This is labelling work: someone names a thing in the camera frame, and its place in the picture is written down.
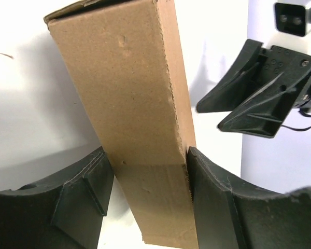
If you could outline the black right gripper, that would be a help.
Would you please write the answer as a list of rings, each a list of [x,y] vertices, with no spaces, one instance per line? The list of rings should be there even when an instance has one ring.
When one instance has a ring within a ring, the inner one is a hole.
[[[220,131],[273,138],[292,109],[311,109],[311,56],[261,48],[261,42],[247,39],[224,77],[196,105],[198,113],[232,111],[218,124]],[[261,88],[244,100],[259,64]]]

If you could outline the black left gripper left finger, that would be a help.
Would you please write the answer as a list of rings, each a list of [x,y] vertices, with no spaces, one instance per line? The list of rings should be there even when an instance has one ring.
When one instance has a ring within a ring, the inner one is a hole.
[[[0,248],[97,248],[113,181],[98,148],[41,180],[0,191]]]

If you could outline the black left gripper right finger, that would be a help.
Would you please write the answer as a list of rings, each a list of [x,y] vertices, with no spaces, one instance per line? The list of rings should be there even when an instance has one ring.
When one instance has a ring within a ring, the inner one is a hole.
[[[195,147],[188,171],[200,248],[311,249],[311,187],[285,194],[261,188]]]

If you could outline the brown cardboard paper box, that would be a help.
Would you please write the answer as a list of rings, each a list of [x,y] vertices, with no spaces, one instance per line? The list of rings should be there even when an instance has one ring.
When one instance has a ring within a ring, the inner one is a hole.
[[[174,1],[78,1],[44,17],[147,244],[197,248],[195,145]]]

